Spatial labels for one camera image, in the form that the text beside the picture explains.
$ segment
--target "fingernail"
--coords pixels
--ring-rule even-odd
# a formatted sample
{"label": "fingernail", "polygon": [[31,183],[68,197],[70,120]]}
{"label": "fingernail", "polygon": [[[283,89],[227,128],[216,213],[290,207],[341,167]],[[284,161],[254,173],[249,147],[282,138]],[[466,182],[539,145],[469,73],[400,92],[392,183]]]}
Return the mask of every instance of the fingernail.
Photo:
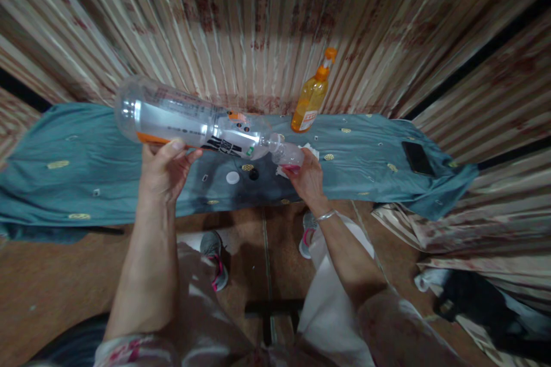
{"label": "fingernail", "polygon": [[184,142],[180,139],[175,139],[174,142],[172,142],[172,148],[179,152],[184,148]]}

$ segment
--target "yellow bottle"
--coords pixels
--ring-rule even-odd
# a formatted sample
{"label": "yellow bottle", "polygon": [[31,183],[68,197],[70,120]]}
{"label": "yellow bottle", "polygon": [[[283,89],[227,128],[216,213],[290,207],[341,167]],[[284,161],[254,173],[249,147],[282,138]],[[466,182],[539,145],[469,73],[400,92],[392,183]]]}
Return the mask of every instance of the yellow bottle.
{"label": "yellow bottle", "polygon": [[297,108],[294,111],[293,120],[291,120],[291,129],[294,132],[308,132],[312,123],[316,120],[317,113],[327,93],[329,66],[335,63],[336,56],[337,49],[328,48],[325,51],[325,60],[318,67],[316,75],[302,86]]}

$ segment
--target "orange bottle cap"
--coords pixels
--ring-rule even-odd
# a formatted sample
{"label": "orange bottle cap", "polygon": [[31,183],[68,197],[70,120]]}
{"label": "orange bottle cap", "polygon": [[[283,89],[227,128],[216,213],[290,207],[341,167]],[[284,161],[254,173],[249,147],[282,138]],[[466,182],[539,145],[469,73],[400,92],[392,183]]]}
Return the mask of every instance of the orange bottle cap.
{"label": "orange bottle cap", "polygon": [[331,60],[333,64],[335,64],[335,58],[337,57],[337,49],[335,48],[327,48],[325,50],[325,58],[327,60]]}

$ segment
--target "white bottle cap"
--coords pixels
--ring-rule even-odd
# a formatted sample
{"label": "white bottle cap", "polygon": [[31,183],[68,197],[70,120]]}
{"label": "white bottle cap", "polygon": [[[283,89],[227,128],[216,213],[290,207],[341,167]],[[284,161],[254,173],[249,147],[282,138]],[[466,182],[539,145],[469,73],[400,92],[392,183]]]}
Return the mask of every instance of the white bottle cap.
{"label": "white bottle cap", "polygon": [[235,171],[229,172],[226,175],[226,181],[228,181],[228,184],[235,185],[239,182],[239,174]]}

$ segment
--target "silver bracelet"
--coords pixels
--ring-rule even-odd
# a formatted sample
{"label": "silver bracelet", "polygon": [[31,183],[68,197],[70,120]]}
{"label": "silver bracelet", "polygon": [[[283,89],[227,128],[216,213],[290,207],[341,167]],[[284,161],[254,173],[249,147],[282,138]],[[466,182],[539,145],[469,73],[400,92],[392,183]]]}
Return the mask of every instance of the silver bracelet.
{"label": "silver bracelet", "polygon": [[319,218],[316,218],[316,221],[319,222],[319,221],[325,221],[326,219],[328,218],[331,218],[333,215],[335,215],[337,213],[336,210],[334,209],[331,209],[328,213],[326,214],[323,214],[322,216],[320,216]]}

